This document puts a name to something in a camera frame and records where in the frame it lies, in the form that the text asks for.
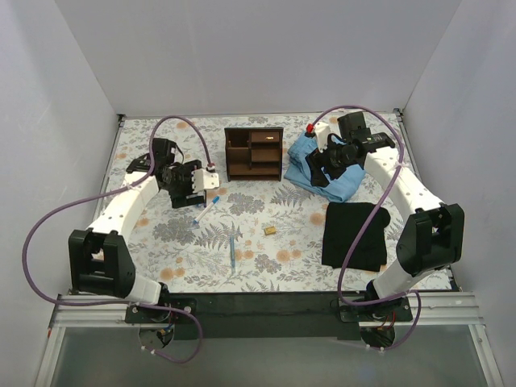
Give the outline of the blue capped white marker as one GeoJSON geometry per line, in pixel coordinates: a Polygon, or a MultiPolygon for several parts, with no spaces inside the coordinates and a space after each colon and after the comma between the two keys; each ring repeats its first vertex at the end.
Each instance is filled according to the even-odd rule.
{"type": "Polygon", "coordinates": [[[206,207],[202,210],[202,212],[194,219],[194,224],[199,224],[200,221],[206,216],[206,214],[214,207],[214,205],[219,201],[220,197],[215,196],[211,202],[209,202],[206,207]]]}

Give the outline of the dark wooden desk organizer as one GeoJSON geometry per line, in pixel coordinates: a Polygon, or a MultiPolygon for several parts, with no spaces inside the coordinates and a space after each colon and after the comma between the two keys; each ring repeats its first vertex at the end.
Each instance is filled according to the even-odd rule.
{"type": "Polygon", "coordinates": [[[228,181],[281,181],[283,127],[226,127],[228,181]]]}

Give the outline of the light blue pen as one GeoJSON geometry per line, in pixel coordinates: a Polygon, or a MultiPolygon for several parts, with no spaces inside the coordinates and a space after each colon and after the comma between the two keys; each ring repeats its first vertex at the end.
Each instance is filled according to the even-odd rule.
{"type": "Polygon", "coordinates": [[[236,254],[235,254],[235,237],[231,236],[229,239],[229,247],[230,247],[230,262],[231,262],[231,271],[235,272],[236,265],[236,254]]]}

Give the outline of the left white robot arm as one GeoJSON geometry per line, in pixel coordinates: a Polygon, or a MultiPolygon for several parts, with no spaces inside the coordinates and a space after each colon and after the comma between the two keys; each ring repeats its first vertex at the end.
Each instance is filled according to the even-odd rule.
{"type": "Polygon", "coordinates": [[[127,243],[150,201],[161,191],[174,209],[206,204],[208,190],[219,186],[212,164],[200,160],[177,162],[179,147],[156,138],[152,150],[134,159],[126,169],[121,193],[84,230],[69,236],[73,290],[144,303],[144,313],[156,323],[165,321],[171,302],[161,296],[164,287],[136,270],[127,243]]]}

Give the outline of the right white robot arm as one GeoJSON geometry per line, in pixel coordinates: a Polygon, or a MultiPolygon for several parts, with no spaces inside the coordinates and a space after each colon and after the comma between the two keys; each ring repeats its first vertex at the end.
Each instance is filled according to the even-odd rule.
{"type": "Polygon", "coordinates": [[[464,210],[458,204],[444,203],[404,165],[404,145],[391,125],[387,132],[373,133],[365,123],[366,108],[349,106],[347,110],[338,119],[338,131],[332,131],[320,118],[307,125],[305,135],[315,139],[317,147],[306,162],[313,186],[326,187],[357,165],[384,190],[352,241],[346,262],[385,199],[390,199],[402,216],[404,228],[396,260],[369,282],[364,300],[340,299],[346,306],[365,308],[370,318],[380,321],[392,314],[394,303],[423,278],[460,260],[464,210]]]}

